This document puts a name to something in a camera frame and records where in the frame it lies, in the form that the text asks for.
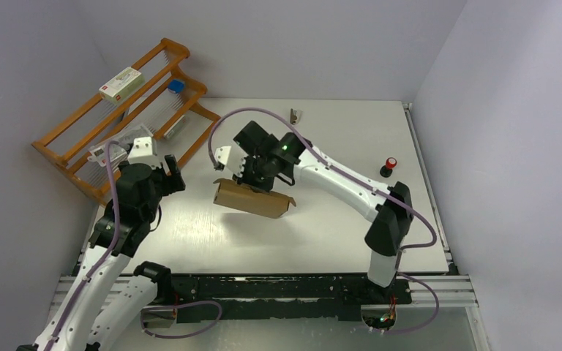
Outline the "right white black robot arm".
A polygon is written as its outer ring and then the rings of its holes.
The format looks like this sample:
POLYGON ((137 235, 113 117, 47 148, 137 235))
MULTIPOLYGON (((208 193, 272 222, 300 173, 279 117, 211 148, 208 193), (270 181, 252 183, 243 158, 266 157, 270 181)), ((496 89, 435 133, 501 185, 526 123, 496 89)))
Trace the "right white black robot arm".
POLYGON ((410 189, 405 184, 388 186, 362 176, 334 163, 297 133, 288 132, 278 139, 254 121, 233 141, 246 154, 239 182, 263 192, 270 192, 277 179, 289 186, 306 182, 361 214, 370 223, 364 237, 371 251, 367 297, 382 303, 392 295, 400 248, 414 218, 409 209, 410 189))

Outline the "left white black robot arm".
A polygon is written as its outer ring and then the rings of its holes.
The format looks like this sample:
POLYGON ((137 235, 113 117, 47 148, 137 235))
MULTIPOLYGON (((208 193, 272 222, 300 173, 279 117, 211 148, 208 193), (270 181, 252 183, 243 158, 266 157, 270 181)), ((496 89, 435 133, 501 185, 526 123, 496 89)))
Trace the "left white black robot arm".
POLYGON ((31 344, 19 350, 109 350, 150 303, 176 303, 171 270, 145 261, 126 287, 106 299, 121 272, 159 219, 163 197, 185 189, 175 156, 158 168, 123 161, 111 182, 112 199, 96 222, 78 275, 58 311, 31 344))

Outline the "brown cardboard box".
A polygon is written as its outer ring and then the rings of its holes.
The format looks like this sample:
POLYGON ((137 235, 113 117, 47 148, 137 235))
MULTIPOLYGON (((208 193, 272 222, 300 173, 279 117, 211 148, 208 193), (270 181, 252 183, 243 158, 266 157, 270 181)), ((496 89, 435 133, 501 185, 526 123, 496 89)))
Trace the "brown cardboard box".
POLYGON ((287 213, 296 201, 278 192, 256 192, 247 185, 237 184, 234 180, 218 178, 213 204, 243 211, 249 214, 279 219, 287 213))

